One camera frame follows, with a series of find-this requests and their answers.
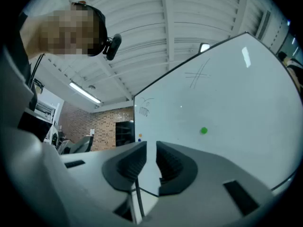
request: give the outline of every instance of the black rectangular slot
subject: black rectangular slot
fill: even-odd
[[[75,167],[75,166],[85,164],[85,162],[82,161],[82,160],[78,160],[78,161],[67,162],[67,163],[64,163],[64,164],[65,164],[66,168],[71,168],[71,167]]]
[[[244,216],[250,214],[259,207],[237,181],[224,183],[223,185]]]

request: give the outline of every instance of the ceiling light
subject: ceiling light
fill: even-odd
[[[246,47],[244,47],[242,49],[242,54],[243,54],[243,57],[244,57],[244,60],[245,60],[245,63],[246,63],[246,67],[250,67],[251,63],[250,63],[250,55],[248,53],[248,50]]]
[[[209,47],[210,47],[209,44],[201,43],[201,44],[200,44],[200,48],[199,48],[200,53],[203,52],[203,51],[208,50]]]
[[[298,49],[299,49],[299,47],[296,48],[296,50],[295,50],[294,53],[293,53],[293,56],[294,56],[294,54],[297,52]]]
[[[82,88],[80,88],[77,84],[71,82],[70,86],[73,89],[76,89],[78,92],[80,92],[81,94],[83,94],[84,96],[88,97],[90,100],[93,100],[94,102],[96,102],[97,104],[101,103],[100,100],[96,99],[94,96],[92,96],[91,94],[87,93],[86,91],[84,91]]]

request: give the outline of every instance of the neck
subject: neck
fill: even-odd
[[[43,53],[40,47],[41,22],[42,20],[38,17],[28,17],[20,30],[21,40],[29,60]]]

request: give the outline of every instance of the whiteboard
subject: whiteboard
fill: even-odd
[[[296,170],[303,153],[298,91],[275,55],[248,33],[194,56],[137,94],[134,124],[136,141],[147,141],[139,184],[154,194],[161,177],[157,140],[225,157],[269,189]]]

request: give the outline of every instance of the green dot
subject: green dot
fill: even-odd
[[[201,129],[201,133],[202,133],[202,134],[206,134],[206,133],[207,133],[207,128],[206,128],[206,127],[203,127],[203,128]]]

